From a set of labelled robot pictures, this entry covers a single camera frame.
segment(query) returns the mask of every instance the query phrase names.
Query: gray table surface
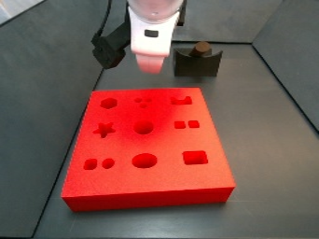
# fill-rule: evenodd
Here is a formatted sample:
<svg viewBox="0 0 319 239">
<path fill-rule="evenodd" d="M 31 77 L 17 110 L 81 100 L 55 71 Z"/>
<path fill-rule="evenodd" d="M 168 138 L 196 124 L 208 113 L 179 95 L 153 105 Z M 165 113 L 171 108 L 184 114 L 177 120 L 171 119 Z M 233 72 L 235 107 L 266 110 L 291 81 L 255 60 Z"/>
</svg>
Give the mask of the gray table surface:
<svg viewBox="0 0 319 239">
<path fill-rule="evenodd" d="M 96 90 L 201 88 L 235 175 L 229 201 L 72 213 L 60 198 L 71 149 L 35 237 L 319 237 L 318 133 L 252 46 L 220 49 L 216 77 L 173 77 L 172 54 L 147 75 L 128 50 Z"/>
</svg>

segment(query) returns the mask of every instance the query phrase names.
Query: star-shaped hole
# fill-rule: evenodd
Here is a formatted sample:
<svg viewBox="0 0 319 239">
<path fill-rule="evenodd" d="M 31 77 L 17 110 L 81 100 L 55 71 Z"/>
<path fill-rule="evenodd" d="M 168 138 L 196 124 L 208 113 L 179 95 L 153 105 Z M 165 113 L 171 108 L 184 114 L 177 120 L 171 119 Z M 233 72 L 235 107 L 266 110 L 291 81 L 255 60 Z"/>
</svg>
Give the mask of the star-shaped hole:
<svg viewBox="0 0 319 239">
<path fill-rule="evenodd" d="M 115 133 L 112 129 L 113 123 L 99 123 L 99 129 L 93 131 L 95 134 L 100 134 L 101 138 L 105 138 L 107 134 Z"/>
</svg>

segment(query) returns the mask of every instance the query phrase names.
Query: black object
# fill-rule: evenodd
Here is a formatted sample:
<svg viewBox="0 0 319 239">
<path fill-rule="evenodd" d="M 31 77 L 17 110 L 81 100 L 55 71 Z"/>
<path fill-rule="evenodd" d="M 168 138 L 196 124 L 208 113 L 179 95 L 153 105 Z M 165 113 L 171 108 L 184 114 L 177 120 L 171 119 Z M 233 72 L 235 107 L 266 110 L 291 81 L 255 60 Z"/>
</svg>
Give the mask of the black object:
<svg viewBox="0 0 319 239">
<path fill-rule="evenodd" d="M 95 45 L 93 56 L 104 69 L 113 68 L 119 65 L 125 55 L 124 48 L 131 42 L 131 22 L 127 10 L 124 23 L 108 36 L 101 36 L 104 24 L 111 10 L 111 3 L 112 1 L 109 0 L 101 27 L 97 33 L 93 35 L 91 41 Z"/>
<path fill-rule="evenodd" d="M 180 7 L 177 26 L 184 25 L 185 5 L 187 5 L 187 0 L 183 1 L 181 7 Z"/>
<path fill-rule="evenodd" d="M 197 42 L 193 49 L 175 49 L 175 76 L 215 77 L 221 55 L 223 51 L 212 54 L 212 50 L 204 46 L 204 42 Z"/>
<path fill-rule="evenodd" d="M 159 37 L 159 31 L 144 30 L 144 36 Z"/>
</svg>

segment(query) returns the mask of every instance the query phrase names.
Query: black bracket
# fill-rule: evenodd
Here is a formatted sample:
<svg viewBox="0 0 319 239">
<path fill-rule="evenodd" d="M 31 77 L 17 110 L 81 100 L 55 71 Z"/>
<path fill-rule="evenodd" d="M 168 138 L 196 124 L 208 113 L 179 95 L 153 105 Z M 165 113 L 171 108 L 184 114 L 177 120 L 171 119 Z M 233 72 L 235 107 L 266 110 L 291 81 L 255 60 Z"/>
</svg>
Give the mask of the black bracket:
<svg viewBox="0 0 319 239">
<path fill-rule="evenodd" d="M 176 77 L 216 76 L 223 51 L 212 54 L 212 49 L 208 43 L 205 43 L 205 49 L 200 48 L 200 46 L 197 47 L 197 44 L 192 49 L 175 49 Z"/>
<path fill-rule="evenodd" d="M 131 43 L 131 21 L 128 12 L 125 12 L 124 23 L 108 36 L 95 34 L 92 38 L 95 46 L 93 56 L 104 69 L 113 68 L 121 62 L 125 52 L 124 48 Z"/>
</svg>

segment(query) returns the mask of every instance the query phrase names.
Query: gray wall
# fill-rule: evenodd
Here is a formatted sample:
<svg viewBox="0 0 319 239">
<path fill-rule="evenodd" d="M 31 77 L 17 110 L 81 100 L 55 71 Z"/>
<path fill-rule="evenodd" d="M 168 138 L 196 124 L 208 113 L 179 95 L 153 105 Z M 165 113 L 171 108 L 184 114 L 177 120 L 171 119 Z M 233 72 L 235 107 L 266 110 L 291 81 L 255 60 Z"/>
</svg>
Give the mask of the gray wall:
<svg viewBox="0 0 319 239">
<path fill-rule="evenodd" d="M 33 234 L 101 67 L 105 1 L 52 0 L 0 28 L 0 237 Z"/>
<path fill-rule="evenodd" d="M 254 47 L 319 130 L 319 1 L 284 1 Z"/>
</svg>

